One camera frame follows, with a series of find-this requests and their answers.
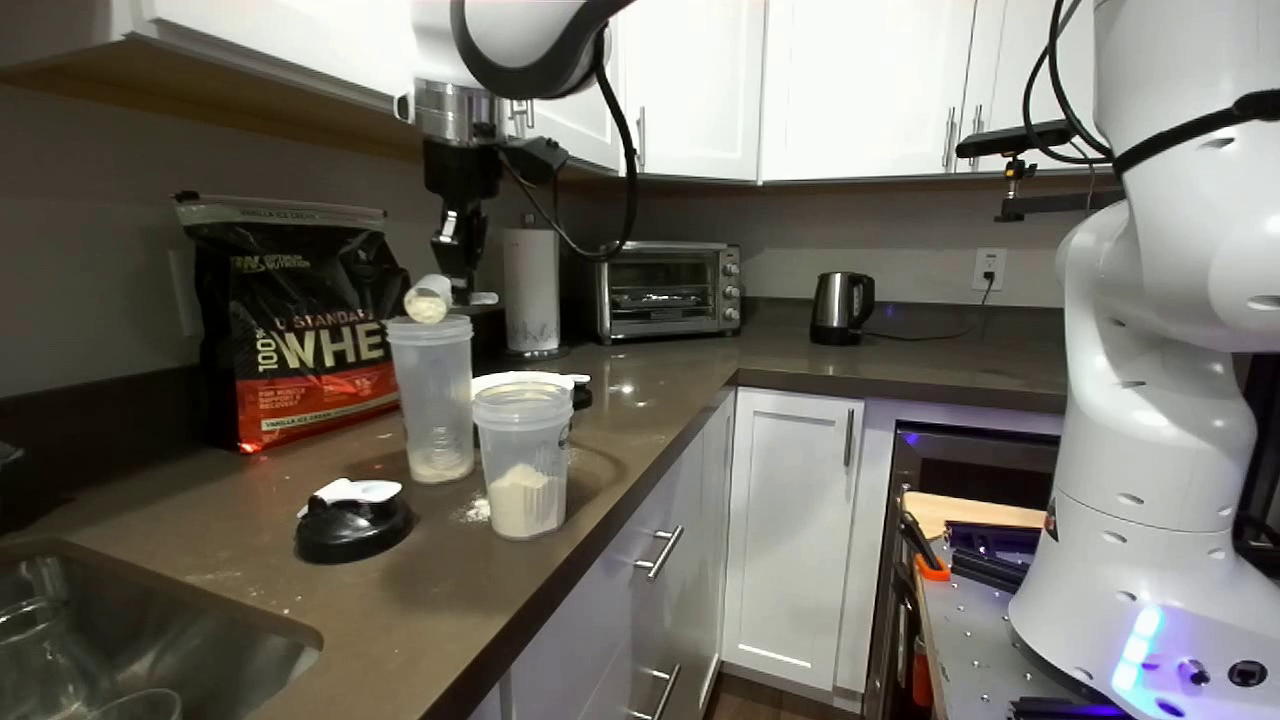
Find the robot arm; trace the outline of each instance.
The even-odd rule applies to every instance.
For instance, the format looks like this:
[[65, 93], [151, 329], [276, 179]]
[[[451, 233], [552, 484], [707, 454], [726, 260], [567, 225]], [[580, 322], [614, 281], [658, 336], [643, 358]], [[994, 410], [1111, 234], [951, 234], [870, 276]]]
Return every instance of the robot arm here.
[[554, 144], [508, 147], [502, 100], [554, 100], [590, 81], [609, 16], [629, 0], [411, 0], [416, 126], [422, 184], [443, 199], [430, 250], [457, 293], [473, 293], [483, 247], [483, 199], [524, 150], [542, 172], [563, 162]]

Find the lower cabinet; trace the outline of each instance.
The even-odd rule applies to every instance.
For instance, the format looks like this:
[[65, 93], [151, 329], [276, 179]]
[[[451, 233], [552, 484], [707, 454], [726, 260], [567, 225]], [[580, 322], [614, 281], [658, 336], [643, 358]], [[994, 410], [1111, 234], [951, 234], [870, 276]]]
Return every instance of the lower cabinet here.
[[865, 404], [743, 386], [732, 439], [725, 665], [837, 688]]
[[732, 404], [721, 404], [473, 720], [692, 720], [721, 648]]

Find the power outlet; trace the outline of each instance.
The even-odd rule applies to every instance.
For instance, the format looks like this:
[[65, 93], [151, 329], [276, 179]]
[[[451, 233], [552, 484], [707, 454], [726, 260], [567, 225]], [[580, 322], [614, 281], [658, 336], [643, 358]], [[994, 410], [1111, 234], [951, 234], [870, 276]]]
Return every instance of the power outlet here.
[[1004, 286], [1004, 247], [975, 247], [973, 257], [973, 286]]

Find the electric kettle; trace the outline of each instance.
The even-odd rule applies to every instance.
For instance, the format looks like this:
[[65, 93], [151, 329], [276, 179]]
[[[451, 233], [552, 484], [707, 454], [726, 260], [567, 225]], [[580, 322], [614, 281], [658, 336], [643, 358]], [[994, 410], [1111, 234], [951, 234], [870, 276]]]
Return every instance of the electric kettle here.
[[807, 339], [856, 342], [865, 321], [876, 313], [876, 281], [865, 272], [820, 272], [813, 293]]

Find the white wall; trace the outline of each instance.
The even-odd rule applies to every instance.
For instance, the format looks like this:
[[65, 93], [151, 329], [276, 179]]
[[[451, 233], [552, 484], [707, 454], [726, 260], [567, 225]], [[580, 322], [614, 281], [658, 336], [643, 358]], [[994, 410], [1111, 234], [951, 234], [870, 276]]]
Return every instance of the white wall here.
[[[813, 297], [823, 268], [876, 276], [883, 299], [975, 305], [975, 247], [1006, 247], [991, 305], [1060, 308], [1055, 245], [1076, 212], [991, 225], [994, 187], [669, 187], [638, 199], [637, 234], [743, 245], [749, 297]], [[590, 238], [614, 233], [620, 196], [575, 193], [567, 225]]]
[[[377, 204], [398, 264], [430, 264], [436, 199], [416, 158], [0, 88], [0, 166], [0, 395], [197, 358], [178, 187]], [[521, 208], [496, 204], [493, 229]], [[820, 268], [865, 268], [889, 299], [975, 299], [973, 247], [1000, 245], [1012, 276], [991, 299], [1055, 305], [1053, 247], [1073, 219], [1000, 229], [991, 208], [991, 193], [679, 187], [643, 196], [638, 234], [740, 238], [753, 297], [807, 297]], [[599, 238], [620, 196], [567, 193], [563, 212]]]

